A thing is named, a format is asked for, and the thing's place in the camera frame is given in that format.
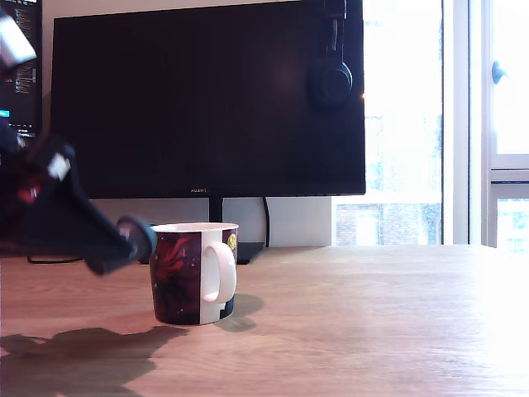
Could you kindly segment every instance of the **wall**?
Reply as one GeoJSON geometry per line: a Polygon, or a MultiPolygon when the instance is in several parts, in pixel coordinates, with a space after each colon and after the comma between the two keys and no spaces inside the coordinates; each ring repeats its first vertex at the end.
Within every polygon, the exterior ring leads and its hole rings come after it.
{"type": "MultiPolygon", "coordinates": [[[[222,0],[45,0],[44,3],[44,105],[45,126],[50,120],[53,20],[56,17],[204,7],[226,4],[222,0]]],[[[115,222],[134,214],[148,222],[196,222],[207,220],[205,199],[97,200],[95,204],[115,222]]],[[[331,198],[270,198],[272,246],[327,246],[331,244],[331,198]]],[[[229,198],[224,220],[241,225],[240,240],[265,240],[265,216],[259,198],[229,198]]]]}

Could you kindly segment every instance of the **black headphones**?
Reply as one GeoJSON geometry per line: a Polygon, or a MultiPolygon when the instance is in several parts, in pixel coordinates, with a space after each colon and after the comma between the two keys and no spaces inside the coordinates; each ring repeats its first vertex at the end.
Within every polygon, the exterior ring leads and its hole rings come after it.
{"type": "Polygon", "coordinates": [[[322,109],[335,108],[349,97],[353,75],[344,63],[344,24],[347,0],[323,0],[326,56],[309,71],[312,99],[322,109]]]}

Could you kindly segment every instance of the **mug handle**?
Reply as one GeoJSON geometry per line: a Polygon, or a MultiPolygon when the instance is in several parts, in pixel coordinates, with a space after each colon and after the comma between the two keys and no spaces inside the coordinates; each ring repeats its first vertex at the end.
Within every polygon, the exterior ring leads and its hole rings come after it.
{"type": "Polygon", "coordinates": [[[219,287],[217,292],[204,295],[203,299],[212,304],[224,304],[235,294],[237,274],[235,258],[230,247],[223,242],[212,242],[206,246],[211,248],[217,255],[219,270],[219,287]]]}

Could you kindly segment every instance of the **red patterned mug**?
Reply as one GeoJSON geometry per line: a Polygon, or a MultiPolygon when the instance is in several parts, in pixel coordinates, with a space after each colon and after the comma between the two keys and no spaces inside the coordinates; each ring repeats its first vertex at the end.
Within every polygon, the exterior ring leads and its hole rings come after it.
{"type": "Polygon", "coordinates": [[[150,280],[162,323],[214,323],[233,312],[237,230],[233,223],[157,225],[150,280]]]}

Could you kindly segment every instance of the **black monitor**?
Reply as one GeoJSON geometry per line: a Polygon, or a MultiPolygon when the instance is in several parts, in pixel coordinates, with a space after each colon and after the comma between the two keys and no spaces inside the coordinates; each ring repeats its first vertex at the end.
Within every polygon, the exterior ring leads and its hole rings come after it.
{"type": "Polygon", "coordinates": [[[352,91],[330,108],[308,82],[327,54],[323,3],[55,19],[51,132],[88,196],[365,193],[362,3],[339,32],[352,91]]]}
{"type": "Polygon", "coordinates": [[[42,128],[42,4],[41,0],[0,0],[37,54],[0,83],[0,117],[19,136],[34,137],[42,128]]]}

